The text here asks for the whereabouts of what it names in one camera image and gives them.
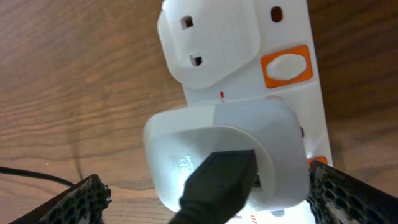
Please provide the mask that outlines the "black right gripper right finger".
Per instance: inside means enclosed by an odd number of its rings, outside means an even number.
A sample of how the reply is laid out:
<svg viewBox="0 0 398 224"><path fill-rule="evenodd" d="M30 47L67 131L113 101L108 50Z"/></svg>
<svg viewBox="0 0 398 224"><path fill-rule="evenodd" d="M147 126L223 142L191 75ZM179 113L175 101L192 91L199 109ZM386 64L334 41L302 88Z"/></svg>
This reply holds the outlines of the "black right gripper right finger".
<svg viewBox="0 0 398 224"><path fill-rule="evenodd" d="M397 223L397 197L320 161L308 171L315 223Z"/></svg>

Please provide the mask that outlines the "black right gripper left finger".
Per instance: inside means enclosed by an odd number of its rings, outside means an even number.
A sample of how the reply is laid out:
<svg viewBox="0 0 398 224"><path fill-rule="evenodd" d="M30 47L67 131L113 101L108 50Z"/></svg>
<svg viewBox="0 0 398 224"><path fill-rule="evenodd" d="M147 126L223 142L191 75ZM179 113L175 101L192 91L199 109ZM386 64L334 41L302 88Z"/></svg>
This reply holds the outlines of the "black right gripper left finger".
<svg viewBox="0 0 398 224"><path fill-rule="evenodd" d="M112 191L93 174L11 224L101 224Z"/></svg>

